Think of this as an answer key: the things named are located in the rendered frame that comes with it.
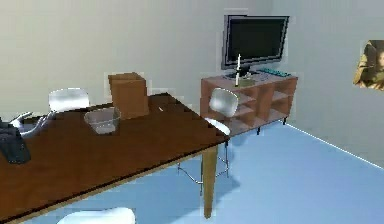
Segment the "teal remote control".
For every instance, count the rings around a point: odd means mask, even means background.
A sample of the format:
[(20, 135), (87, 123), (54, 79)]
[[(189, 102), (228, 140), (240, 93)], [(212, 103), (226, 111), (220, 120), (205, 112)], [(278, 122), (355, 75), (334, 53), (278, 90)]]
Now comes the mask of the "teal remote control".
[(268, 74), (271, 74), (271, 75), (275, 75), (275, 76), (279, 76), (279, 77), (287, 77), (287, 76), (291, 75), (291, 74), (286, 73), (286, 72), (282, 72), (282, 71), (278, 71), (278, 70), (273, 70), (273, 69), (269, 69), (269, 68), (262, 68), (262, 69), (259, 69), (258, 71), (261, 71), (261, 72), (264, 72), (264, 73), (268, 73)]

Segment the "black television set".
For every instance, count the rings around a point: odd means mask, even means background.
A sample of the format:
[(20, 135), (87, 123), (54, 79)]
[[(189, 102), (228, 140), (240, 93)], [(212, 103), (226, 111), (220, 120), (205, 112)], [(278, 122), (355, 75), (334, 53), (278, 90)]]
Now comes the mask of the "black television set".
[(252, 66), (282, 60), (289, 16), (225, 15), (221, 69), (234, 79)]

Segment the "dark brown wooden table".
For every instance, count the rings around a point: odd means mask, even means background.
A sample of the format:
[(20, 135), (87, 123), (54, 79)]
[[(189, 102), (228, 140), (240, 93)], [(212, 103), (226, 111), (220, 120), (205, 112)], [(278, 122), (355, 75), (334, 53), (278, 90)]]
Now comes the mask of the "dark brown wooden table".
[(0, 224), (20, 224), (197, 155), (210, 218), (218, 145), (228, 137), (167, 93), (151, 96), (149, 107), (148, 115), (120, 121), (110, 135), (96, 134), (83, 109), (59, 113), (26, 140), (28, 163), (11, 165), (0, 156)]

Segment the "clear glass bowl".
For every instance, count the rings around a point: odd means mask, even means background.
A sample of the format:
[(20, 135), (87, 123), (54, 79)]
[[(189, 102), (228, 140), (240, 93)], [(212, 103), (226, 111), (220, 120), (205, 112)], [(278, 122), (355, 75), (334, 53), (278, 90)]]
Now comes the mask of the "clear glass bowl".
[(118, 129), (121, 113), (116, 107), (96, 109), (84, 115), (84, 121), (96, 134), (110, 134)]

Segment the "brown framed wall picture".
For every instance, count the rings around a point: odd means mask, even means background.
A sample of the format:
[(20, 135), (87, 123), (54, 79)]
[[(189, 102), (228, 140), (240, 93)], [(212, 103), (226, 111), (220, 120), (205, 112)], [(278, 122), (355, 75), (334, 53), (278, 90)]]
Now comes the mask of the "brown framed wall picture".
[(369, 40), (359, 59), (353, 84), (384, 92), (384, 40)]

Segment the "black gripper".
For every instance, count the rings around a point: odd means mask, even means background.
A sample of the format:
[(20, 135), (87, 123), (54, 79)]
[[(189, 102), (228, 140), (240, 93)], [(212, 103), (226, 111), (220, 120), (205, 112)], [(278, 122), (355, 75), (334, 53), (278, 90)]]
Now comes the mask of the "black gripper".
[(25, 124), (23, 120), (31, 115), (32, 112), (24, 112), (12, 119), (10, 123), (0, 119), (0, 152), (10, 164), (24, 164), (31, 160), (29, 149), (23, 138), (30, 138), (43, 130), (55, 117), (56, 112), (50, 111), (34, 124)]

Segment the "brown cardboard box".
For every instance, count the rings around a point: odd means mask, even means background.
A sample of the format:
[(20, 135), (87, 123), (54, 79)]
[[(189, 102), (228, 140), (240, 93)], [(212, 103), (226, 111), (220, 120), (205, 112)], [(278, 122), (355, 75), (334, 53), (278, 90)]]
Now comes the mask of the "brown cardboard box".
[(112, 102), (121, 118), (131, 119), (149, 113), (146, 80), (136, 72), (109, 75)]

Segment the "brown wooden shelf unit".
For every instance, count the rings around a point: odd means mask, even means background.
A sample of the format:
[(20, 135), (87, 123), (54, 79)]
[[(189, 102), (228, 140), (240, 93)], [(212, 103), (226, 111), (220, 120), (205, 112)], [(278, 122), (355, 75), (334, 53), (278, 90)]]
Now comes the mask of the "brown wooden shelf unit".
[[(230, 129), (230, 136), (260, 128), (266, 124), (286, 119), (290, 115), (298, 78), (279, 77), (268, 73), (253, 74), (247, 86), (235, 86), (235, 80), (225, 76), (201, 79), (200, 116), (216, 119)], [(211, 93), (223, 88), (235, 93), (239, 99), (232, 117), (209, 108)]]

